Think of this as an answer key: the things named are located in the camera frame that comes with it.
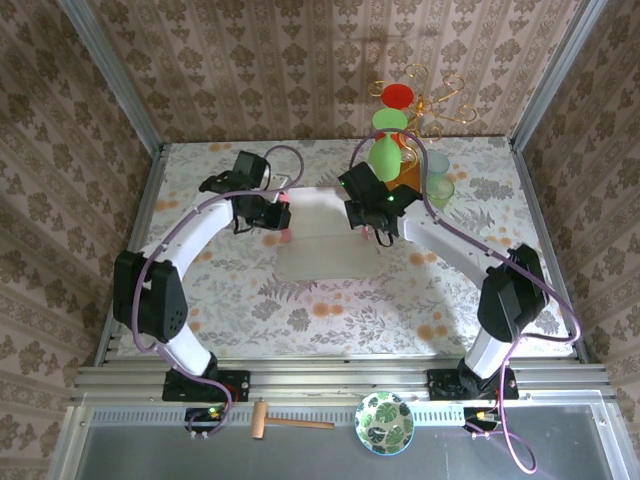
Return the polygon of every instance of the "leaf pattern bowl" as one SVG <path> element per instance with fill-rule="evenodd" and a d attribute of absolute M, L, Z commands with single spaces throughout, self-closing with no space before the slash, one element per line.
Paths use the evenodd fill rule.
<path fill-rule="evenodd" d="M 354 423 L 365 448 L 384 456 L 407 448 L 415 428 L 409 406 L 391 392 L 372 393 L 362 400 Z"/>

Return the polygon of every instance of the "floral tablecloth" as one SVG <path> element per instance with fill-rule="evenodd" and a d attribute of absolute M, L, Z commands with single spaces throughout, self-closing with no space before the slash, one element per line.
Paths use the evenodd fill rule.
<path fill-rule="evenodd" d="M 334 186 L 357 140 L 283 143 L 304 156 L 301 186 Z M 205 178 L 230 169 L 240 150 L 263 154 L 275 144 L 172 145 L 148 241 L 180 216 Z M 451 160 L 456 193 L 446 214 L 505 249 L 526 242 L 540 250 L 504 139 L 444 138 L 433 149 Z M 269 159 L 274 173 L 297 174 L 298 162 L 290 152 Z M 462 354 L 472 344 L 479 328 L 479 291 L 435 253 L 399 240 L 380 249 L 383 271 L 374 278 L 286 283 L 274 275 L 282 241 L 277 232 L 233 235 L 226 229 L 187 271 L 189 327 L 218 356 Z M 566 335 L 553 302 L 528 330 Z M 119 353 L 137 353 L 128 330 Z M 561 356 L 571 354 L 571 348 L 530 341 L 516 354 Z"/>

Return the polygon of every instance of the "wooden hammer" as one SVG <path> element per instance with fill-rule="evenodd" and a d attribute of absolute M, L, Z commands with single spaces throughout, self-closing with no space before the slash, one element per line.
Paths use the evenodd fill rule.
<path fill-rule="evenodd" d="M 335 427 L 329 422 L 310 422 L 308 420 L 287 420 L 285 418 L 269 418 L 267 417 L 267 408 L 269 404 L 263 400 L 253 405 L 253 418 L 251 419 L 251 436 L 253 438 L 262 438 L 264 436 L 264 426 L 268 423 L 271 425 L 291 425 L 292 427 L 308 427 L 308 428 L 328 428 Z"/>

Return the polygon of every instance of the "hammer head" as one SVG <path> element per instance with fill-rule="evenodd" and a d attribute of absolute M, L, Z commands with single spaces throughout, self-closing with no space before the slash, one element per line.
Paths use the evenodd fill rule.
<path fill-rule="evenodd" d="M 253 404 L 253 418 L 251 419 L 251 436 L 262 438 L 264 436 L 264 419 L 267 416 L 269 404 L 263 400 Z"/>

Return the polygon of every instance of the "hammer handle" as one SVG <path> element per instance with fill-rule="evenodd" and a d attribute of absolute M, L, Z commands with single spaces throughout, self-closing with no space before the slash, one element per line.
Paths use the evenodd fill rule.
<path fill-rule="evenodd" d="M 265 418 L 264 423 L 270 425 L 291 425 L 292 427 L 327 428 L 333 429 L 335 425 L 329 422 L 310 422 L 308 420 L 287 420 L 285 418 Z"/>

